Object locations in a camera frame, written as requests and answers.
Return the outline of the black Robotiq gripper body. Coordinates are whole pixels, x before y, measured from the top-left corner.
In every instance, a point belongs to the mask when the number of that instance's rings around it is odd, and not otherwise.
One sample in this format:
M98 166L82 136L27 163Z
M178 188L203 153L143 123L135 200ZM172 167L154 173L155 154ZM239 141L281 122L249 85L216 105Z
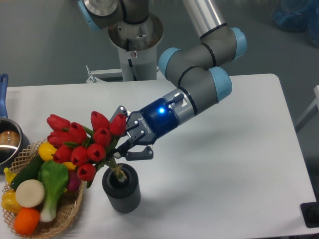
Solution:
M159 98L139 111L131 112L126 122L129 139L117 148L118 153L127 153L136 145L154 144L157 139L177 128L178 119L169 106L180 98Z

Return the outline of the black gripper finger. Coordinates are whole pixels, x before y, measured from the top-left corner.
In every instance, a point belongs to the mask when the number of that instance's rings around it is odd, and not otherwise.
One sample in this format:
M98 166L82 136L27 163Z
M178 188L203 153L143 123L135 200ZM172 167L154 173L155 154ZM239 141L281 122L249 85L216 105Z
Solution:
M124 157L127 161L151 160L154 157L154 152L150 146L146 146L139 152L130 152L127 148L118 148L114 157L116 159Z
M130 111L128 111L124 106L118 106L118 108L115 110L114 114L112 115L112 117L109 119L109 122L112 122L114 120L114 118L118 115L118 114L122 114L124 115L126 118L128 118L131 114Z

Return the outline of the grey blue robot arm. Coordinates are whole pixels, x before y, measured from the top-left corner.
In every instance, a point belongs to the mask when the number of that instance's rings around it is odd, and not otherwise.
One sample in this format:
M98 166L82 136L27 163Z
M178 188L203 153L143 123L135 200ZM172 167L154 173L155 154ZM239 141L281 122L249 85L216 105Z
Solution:
M169 48L157 55L163 36L160 19L146 0L80 0L78 6L92 30L108 29L117 47L124 81L154 80L157 72L175 85L162 98L128 114L128 140L108 157L128 161L152 159L150 146L186 121L219 103L232 92L232 82L221 65L242 56L244 33L228 27L213 0L186 0L184 6L200 43L182 51Z

